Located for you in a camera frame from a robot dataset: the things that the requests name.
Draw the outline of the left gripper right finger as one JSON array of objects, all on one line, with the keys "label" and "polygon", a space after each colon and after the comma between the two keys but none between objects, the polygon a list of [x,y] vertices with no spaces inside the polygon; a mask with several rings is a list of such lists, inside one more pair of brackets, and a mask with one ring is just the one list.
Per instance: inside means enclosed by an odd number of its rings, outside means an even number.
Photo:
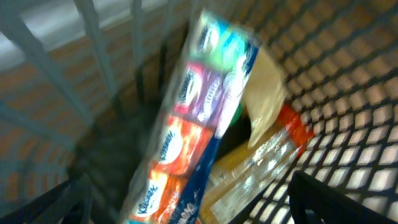
[{"label": "left gripper right finger", "polygon": [[303,171],[295,171],[288,185],[295,224],[397,224]]}]

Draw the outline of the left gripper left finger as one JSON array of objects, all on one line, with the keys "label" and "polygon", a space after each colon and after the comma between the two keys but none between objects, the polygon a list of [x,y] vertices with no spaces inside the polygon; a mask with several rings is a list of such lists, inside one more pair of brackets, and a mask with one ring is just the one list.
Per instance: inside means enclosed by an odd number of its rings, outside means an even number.
[{"label": "left gripper left finger", "polygon": [[69,179],[37,199],[1,217],[7,224],[88,224],[92,208],[90,178]]}]

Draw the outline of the orange spaghetti pasta packet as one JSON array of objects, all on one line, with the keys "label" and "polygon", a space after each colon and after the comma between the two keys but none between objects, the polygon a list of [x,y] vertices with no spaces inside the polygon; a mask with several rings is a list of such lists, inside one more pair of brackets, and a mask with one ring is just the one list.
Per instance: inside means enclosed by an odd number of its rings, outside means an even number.
[{"label": "orange spaghetti pasta packet", "polygon": [[196,223],[232,221],[306,150],[312,137],[300,114],[285,103],[254,147],[245,142],[213,165]]}]

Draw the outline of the Kleenex tissue multipack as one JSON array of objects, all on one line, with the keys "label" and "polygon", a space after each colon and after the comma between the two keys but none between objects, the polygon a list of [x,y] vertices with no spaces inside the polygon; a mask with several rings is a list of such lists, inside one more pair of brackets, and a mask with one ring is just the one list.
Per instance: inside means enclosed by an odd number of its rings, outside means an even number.
[{"label": "Kleenex tissue multipack", "polygon": [[242,27],[207,10],[200,13],[132,178],[120,224],[195,223],[259,47]]}]

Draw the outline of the grey plastic shopping basket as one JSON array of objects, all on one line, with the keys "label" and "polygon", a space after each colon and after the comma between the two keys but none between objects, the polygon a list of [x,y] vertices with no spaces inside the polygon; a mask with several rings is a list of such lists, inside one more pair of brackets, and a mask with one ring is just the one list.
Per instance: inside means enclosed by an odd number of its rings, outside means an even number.
[{"label": "grey plastic shopping basket", "polygon": [[315,135],[243,209],[201,222],[293,223],[297,170],[397,220],[396,1],[2,1],[2,216],[86,174],[91,221],[117,221],[203,9],[260,35]]}]

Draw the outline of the green lid glass jar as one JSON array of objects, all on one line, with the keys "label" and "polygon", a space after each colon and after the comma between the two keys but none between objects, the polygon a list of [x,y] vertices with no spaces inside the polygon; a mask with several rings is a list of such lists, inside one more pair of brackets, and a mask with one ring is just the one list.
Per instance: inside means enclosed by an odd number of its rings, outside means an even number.
[{"label": "green lid glass jar", "polygon": [[236,108],[236,111],[235,111],[235,113],[233,115],[233,118],[231,119],[231,122],[229,124],[230,126],[233,126],[239,120],[239,118],[241,116],[241,113],[242,113],[242,105],[240,103],[238,105],[238,107]]}]

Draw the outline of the beige pasta bag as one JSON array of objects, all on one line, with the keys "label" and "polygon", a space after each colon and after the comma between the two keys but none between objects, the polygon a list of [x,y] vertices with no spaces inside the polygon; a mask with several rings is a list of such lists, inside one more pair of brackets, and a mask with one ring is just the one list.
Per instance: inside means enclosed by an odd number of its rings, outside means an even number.
[{"label": "beige pasta bag", "polygon": [[261,47],[246,84],[243,101],[251,122],[248,148],[253,148],[276,121],[287,90],[285,72],[272,55]]}]

